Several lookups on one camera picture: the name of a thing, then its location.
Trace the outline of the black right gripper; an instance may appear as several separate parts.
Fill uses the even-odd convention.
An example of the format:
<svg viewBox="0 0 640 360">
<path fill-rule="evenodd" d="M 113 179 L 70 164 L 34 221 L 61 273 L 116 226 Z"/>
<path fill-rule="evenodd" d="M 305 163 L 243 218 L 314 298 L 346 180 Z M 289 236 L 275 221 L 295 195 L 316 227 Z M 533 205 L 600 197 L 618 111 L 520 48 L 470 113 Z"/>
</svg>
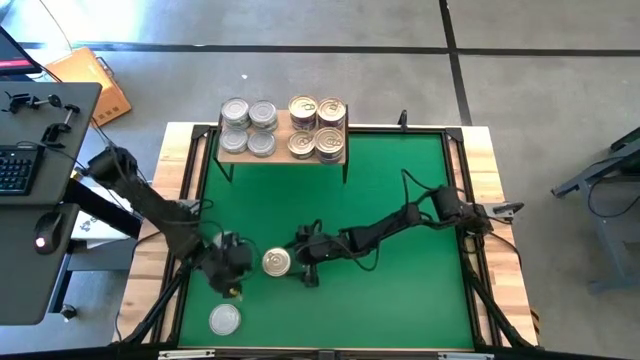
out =
<svg viewBox="0 0 640 360">
<path fill-rule="evenodd" d="M 295 241 L 289 243 L 289 249 L 295 251 L 295 259 L 303 265 L 314 265 L 321 262 L 346 258 L 350 250 L 345 233 L 330 235 L 321 231 L 322 222 L 314 221 L 311 225 L 300 225 L 295 234 Z M 293 274 L 307 288 L 319 286 L 319 276 L 315 267 L 307 267 Z"/>
</svg>

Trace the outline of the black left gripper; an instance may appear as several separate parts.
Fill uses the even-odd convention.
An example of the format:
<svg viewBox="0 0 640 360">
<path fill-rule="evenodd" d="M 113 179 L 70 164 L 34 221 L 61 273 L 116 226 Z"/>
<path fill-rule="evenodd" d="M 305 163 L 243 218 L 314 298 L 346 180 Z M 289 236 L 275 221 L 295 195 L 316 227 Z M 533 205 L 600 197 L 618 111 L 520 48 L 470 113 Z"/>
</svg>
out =
<svg viewBox="0 0 640 360">
<path fill-rule="evenodd" d="M 237 288 L 242 292 L 242 281 L 254 270 L 254 254 L 249 241 L 234 234 L 235 244 L 219 249 L 213 242 L 202 261 L 202 272 L 209 286 L 222 295 L 232 298 L 228 291 Z"/>
</svg>

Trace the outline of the blue-label can with pull tab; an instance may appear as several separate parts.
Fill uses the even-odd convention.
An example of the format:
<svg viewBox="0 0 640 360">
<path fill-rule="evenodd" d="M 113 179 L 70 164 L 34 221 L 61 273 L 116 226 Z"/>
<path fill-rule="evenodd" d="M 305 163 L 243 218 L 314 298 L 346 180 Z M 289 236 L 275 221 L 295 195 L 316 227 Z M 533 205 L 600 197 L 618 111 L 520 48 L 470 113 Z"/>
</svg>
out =
<svg viewBox="0 0 640 360">
<path fill-rule="evenodd" d="M 291 268 L 291 256 L 282 247 L 268 249 L 262 257 L 262 269 L 271 277 L 286 275 Z"/>
<path fill-rule="evenodd" d="M 289 101 L 288 110 L 294 121 L 312 122 L 317 112 L 317 101 L 309 95 L 296 95 Z"/>
<path fill-rule="evenodd" d="M 295 159 L 308 159 L 315 152 L 314 135 L 308 131 L 296 131 L 289 137 L 287 146 Z"/>
</svg>

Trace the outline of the wooden shelf with black legs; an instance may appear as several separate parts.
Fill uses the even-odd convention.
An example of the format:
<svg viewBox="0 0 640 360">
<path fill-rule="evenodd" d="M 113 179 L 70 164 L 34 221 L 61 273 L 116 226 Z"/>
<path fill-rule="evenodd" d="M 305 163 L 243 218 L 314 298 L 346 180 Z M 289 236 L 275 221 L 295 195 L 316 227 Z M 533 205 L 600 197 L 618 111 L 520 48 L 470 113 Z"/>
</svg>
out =
<svg viewBox="0 0 640 360">
<path fill-rule="evenodd" d="M 239 164 L 259 164 L 259 165 L 314 165 L 323 166 L 324 164 L 316 155 L 307 159 L 296 159 L 292 156 L 288 148 L 288 139 L 295 132 L 292 125 L 290 112 L 288 110 L 277 111 L 278 127 L 274 131 L 275 152 L 266 158 L 256 157 L 249 152 L 244 151 L 239 154 L 230 154 L 226 152 L 221 145 L 221 134 L 226 129 L 226 123 L 223 119 L 219 121 L 220 129 L 217 131 L 214 141 L 215 152 L 213 159 L 220 165 L 220 169 L 225 172 L 229 182 L 233 180 L 233 172 L 235 166 Z"/>
</svg>

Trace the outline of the black diagonal strut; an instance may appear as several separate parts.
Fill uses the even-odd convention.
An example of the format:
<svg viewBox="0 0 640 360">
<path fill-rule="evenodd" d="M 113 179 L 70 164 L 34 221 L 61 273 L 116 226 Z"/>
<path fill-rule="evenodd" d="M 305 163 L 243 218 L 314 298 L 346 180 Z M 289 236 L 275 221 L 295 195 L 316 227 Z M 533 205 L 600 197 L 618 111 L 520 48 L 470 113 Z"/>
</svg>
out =
<svg viewBox="0 0 640 360">
<path fill-rule="evenodd" d="M 522 337 L 518 330 L 510 323 L 506 315 L 495 302 L 493 296 L 488 292 L 481 279 L 474 271 L 468 258 L 463 259 L 463 273 L 468 279 L 472 289 L 476 292 L 483 303 L 488 319 L 493 321 L 497 328 L 492 336 L 493 345 L 501 347 L 499 333 L 502 333 L 512 348 L 534 348 L 534 345 Z"/>
<path fill-rule="evenodd" d="M 193 267 L 165 250 L 136 248 L 124 295 L 114 319 L 115 343 L 172 342 L 175 309 L 185 297 L 181 287 Z"/>
</svg>

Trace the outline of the white printed box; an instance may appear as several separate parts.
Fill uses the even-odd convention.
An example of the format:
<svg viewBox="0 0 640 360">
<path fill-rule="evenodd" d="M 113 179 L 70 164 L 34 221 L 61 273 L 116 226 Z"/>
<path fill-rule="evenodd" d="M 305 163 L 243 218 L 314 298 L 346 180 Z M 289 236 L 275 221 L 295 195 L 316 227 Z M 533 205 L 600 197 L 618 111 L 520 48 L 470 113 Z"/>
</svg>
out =
<svg viewBox="0 0 640 360">
<path fill-rule="evenodd" d="M 88 249 L 92 249 L 113 242 L 129 240 L 130 236 L 80 211 L 71 233 L 71 239 L 83 242 Z"/>
</svg>

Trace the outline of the black desk support beam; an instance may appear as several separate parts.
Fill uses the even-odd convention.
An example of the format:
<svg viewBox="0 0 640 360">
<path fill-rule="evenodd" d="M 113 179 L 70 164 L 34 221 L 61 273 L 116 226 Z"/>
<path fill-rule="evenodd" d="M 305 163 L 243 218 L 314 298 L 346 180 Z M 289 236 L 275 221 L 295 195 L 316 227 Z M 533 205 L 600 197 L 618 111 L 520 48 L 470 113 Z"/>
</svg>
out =
<svg viewBox="0 0 640 360">
<path fill-rule="evenodd" d="M 70 179 L 63 203 L 78 205 L 79 212 L 83 211 L 105 222 L 130 238 L 136 238 L 139 234 L 141 219 L 133 213 L 126 200 L 110 190 L 88 187 L 78 180 Z"/>
</svg>

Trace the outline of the black mouse with light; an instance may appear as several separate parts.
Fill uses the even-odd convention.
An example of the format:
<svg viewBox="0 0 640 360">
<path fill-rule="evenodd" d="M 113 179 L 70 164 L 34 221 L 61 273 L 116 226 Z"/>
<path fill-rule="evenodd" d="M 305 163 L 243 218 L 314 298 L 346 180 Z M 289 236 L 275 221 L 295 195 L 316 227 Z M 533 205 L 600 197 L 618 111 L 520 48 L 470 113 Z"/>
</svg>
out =
<svg viewBox="0 0 640 360">
<path fill-rule="evenodd" d="M 40 255 L 53 253 L 60 244 L 63 214 L 52 211 L 45 213 L 34 227 L 34 249 Z"/>
</svg>

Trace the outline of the black C-clamp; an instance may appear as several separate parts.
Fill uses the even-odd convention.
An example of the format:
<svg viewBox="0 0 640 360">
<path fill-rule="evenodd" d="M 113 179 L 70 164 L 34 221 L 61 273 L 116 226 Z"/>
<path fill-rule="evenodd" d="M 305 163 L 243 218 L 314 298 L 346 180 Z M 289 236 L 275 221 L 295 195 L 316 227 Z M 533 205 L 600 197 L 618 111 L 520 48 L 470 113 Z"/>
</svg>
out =
<svg viewBox="0 0 640 360">
<path fill-rule="evenodd" d="M 66 104 L 64 109 L 67 111 L 67 115 L 63 122 L 50 124 L 44 131 L 40 143 L 46 147 L 51 148 L 64 148 L 65 145 L 61 142 L 61 136 L 71 132 L 71 126 L 69 122 L 73 115 L 80 112 L 80 108 L 74 104 Z"/>
</svg>

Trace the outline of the black backlit keyboard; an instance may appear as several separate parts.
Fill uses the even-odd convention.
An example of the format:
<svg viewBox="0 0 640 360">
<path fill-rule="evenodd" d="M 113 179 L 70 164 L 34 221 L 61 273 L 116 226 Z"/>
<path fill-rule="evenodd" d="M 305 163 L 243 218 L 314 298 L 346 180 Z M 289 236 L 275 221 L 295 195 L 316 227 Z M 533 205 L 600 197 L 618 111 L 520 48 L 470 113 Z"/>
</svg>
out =
<svg viewBox="0 0 640 360">
<path fill-rule="evenodd" d="M 0 196 L 27 196 L 44 153 L 41 145 L 0 145 Z"/>
</svg>

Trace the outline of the orange box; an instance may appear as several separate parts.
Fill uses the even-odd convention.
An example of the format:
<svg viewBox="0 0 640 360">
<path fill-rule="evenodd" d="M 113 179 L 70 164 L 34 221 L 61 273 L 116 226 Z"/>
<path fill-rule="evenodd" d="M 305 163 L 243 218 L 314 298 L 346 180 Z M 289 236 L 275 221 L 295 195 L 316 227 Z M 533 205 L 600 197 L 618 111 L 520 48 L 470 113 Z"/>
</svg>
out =
<svg viewBox="0 0 640 360">
<path fill-rule="evenodd" d="M 102 126 L 130 112 L 132 106 L 106 62 L 88 47 L 50 62 L 45 68 L 63 82 L 94 82 L 102 87 L 93 118 Z"/>
</svg>

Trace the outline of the small black clamp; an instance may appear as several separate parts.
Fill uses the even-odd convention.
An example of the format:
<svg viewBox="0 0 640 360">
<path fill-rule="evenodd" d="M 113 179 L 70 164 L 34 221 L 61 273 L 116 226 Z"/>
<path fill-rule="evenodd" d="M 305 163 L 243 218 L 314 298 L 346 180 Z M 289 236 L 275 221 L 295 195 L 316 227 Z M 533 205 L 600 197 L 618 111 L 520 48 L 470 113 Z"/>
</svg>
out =
<svg viewBox="0 0 640 360">
<path fill-rule="evenodd" d="M 6 93 L 6 95 L 9 97 L 9 105 L 7 108 L 2 109 L 2 112 L 16 114 L 23 107 L 38 110 L 42 105 L 51 105 L 57 108 L 62 107 L 61 99 L 55 94 L 49 95 L 46 99 L 40 99 L 29 93 L 19 93 L 15 95 Z"/>
</svg>

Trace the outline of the black monitor with red screen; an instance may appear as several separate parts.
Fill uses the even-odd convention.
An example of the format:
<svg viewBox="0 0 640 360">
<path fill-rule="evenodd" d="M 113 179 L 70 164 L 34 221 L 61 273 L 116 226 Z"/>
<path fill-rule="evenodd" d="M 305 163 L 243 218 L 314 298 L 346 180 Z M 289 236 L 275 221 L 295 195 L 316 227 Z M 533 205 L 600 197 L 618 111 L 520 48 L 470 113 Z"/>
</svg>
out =
<svg viewBox="0 0 640 360">
<path fill-rule="evenodd" d="M 29 75 L 41 66 L 0 26 L 0 76 Z"/>
</svg>

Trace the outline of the blue-grey metal stand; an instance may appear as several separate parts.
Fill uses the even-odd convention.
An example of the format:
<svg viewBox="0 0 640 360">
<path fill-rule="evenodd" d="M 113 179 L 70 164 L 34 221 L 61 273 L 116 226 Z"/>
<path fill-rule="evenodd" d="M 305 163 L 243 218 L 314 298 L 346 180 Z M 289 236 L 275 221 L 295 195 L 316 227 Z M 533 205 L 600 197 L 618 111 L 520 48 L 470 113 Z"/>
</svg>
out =
<svg viewBox="0 0 640 360">
<path fill-rule="evenodd" d="M 593 294 L 640 286 L 640 127 L 614 141 L 607 157 L 551 189 L 556 198 L 577 191 L 612 266 L 592 281 Z"/>
</svg>

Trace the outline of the white metal bracket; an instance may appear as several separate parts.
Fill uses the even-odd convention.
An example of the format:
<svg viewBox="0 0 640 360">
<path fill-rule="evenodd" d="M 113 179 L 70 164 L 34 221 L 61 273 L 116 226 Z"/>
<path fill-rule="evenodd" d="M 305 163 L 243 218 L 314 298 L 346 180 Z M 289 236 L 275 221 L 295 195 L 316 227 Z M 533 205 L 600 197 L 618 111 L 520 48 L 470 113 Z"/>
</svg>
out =
<svg viewBox="0 0 640 360">
<path fill-rule="evenodd" d="M 167 350 L 160 351 L 157 360 L 201 360 L 215 356 L 216 352 L 211 349 Z"/>
</svg>

